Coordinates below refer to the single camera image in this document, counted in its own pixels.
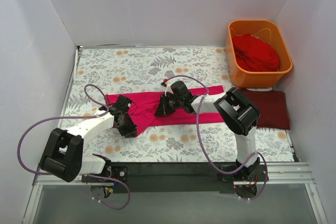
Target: white wall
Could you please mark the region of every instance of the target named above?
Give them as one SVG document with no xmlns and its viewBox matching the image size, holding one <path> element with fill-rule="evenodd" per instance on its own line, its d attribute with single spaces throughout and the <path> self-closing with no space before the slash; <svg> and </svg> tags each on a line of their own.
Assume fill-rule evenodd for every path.
<svg viewBox="0 0 336 224">
<path fill-rule="evenodd" d="M 52 0 L 76 45 L 222 45 L 228 23 L 274 20 L 286 0 Z"/>
<path fill-rule="evenodd" d="M 15 224 L 33 182 L 16 158 L 19 137 L 37 120 L 59 115 L 76 48 L 50 0 L 0 0 L 0 28 L 0 222 Z M 27 137 L 29 167 L 37 167 L 53 126 Z"/>
<path fill-rule="evenodd" d="M 310 164 L 329 223 L 336 223 L 336 0 L 287 0 L 277 23 L 294 66 L 280 85 L 292 141 Z"/>
</svg>

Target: magenta cloth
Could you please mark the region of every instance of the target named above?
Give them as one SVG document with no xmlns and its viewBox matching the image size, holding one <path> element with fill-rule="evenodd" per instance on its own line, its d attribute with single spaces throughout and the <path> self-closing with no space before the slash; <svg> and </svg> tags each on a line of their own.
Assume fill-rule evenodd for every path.
<svg viewBox="0 0 336 224">
<path fill-rule="evenodd" d="M 205 88 L 190 89 L 193 95 L 204 94 Z M 209 94 L 220 94 L 224 92 L 223 86 L 209 87 Z M 131 99 L 136 106 L 132 104 L 129 113 L 132 114 L 133 122 L 138 126 L 138 135 L 148 126 L 175 125 L 175 124 L 195 124 L 196 115 L 188 114 L 183 109 L 177 109 L 174 114 L 166 116 L 154 116 L 160 103 L 160 95 L 164 92 L 141 92 L 122 94 Z M 107 94 L 110 103 L 117 100 L 118 94 Z M 218 123 L 224 120 L 218 113 L 203 113 L 199 117 L 200 123 Z"/>
</svg>

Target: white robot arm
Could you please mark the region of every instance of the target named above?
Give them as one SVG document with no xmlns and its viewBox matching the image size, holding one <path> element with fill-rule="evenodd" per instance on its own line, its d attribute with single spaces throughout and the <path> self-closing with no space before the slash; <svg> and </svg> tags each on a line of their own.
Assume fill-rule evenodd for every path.
<svg viewBox="0 0 336 224">
<path fill-rule="evenodd" d="M 217 107 L 215 106 L 216 101 L 218 99 L 221 99 L 225 97 L 226 93 L 220 93 L 220 94 L 214 94 L 214 95 L 207 95 L 202 103 L 200 113 L 218 113 Z M 197 111 L 199 105 L 200 105 L 201 96 L 197 97 L 191 104 L 194 111 Z M 237 161 L 239 163 L 243 163 L 250 155 L 251 153 L 256 153 L 256 126 L 253 126 L 248 134 L 245 136 L 243 134 L 236 134 L 236 143 L 237 143 Z M 249 167 L 257 160 L 257 155 L 253 156 L 247 163 L 246 167 Z"/>
<path fill-rule="evenodd" d="M 115 127 L 123 137 L 136 137 L 137 127 L 128 110 L 132 101 L 122 95 L 108 105 L 109 113 L 85 120 L 68 129 L 54 129 L 49 136 L 39 168 L 67 182 L 77 175 L 109 175 L 109 159 L 92 154 L 83 155 L 83 147 L 107 129 Z"/>
</svg>

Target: orange basket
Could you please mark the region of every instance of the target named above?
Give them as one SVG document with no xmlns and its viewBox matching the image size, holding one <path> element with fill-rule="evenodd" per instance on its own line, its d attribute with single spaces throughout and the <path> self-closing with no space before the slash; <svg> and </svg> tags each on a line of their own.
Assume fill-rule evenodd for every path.
<svg viewBox="0 0 336 224">
<path fill-rule="evenodd" d="M 277 72 L 250 72 L 237 64 L 232 39 L 244 34 L 256 36 L 274 48 L 280 59 Z M 235 20 L 231 22 L 228 26 L 225 50 L 231 82 L 238 88 L 271 88 L 293 67 L 278 26 L 268 20 Z"/>
</svg>

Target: maroon cloth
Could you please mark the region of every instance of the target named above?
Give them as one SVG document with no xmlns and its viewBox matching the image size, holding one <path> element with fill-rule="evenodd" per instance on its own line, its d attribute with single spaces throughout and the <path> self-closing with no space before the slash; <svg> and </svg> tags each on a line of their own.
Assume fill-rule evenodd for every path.
<svg viewBox="0 0 336 224">
<path fill-rule="evenodd" d="M 205 88 L 190 89 L 190 91 L 193 95 L 204 94 L 206 92 Z M 209 91 L 209 94 L 220 94 L 224 92 L 223 86 L 209 87 Z M 131 118 L 137 125 L 138 135 L 147 129 L 148 126 L 196 123 L 196 115 L 188 114 L 183 109 L 177 109 L 175 113 L 171 115 L 155 117 L 154 113 L 159 106 L 160 95 L 163 93 L 164 92 L 141 92 L 122 94 L 136 104 L 137 109 L 132 105 L 129 112 L 132 114 L 133 111 L 135 111 L 131 115 Z M 108 94 L 106 97 L 110 103 L 114 103 L 118 95 Z M 218 123 L 224 121 L 218 113 L 202 113 L 199 120 L 200 123 Z"/>
<path fill-rule="evenodd" d="M 261 39 L 245 34 L 232 39 L 237 64 L 250 72 L 277 72 L 277 52 Z"/>
<path fill-rule="evenodd" d="M 250 91 L 240 89 L 260 110 L 258 127 L 290 130 L 286 96 L 281 91 Z"/>
</svg>

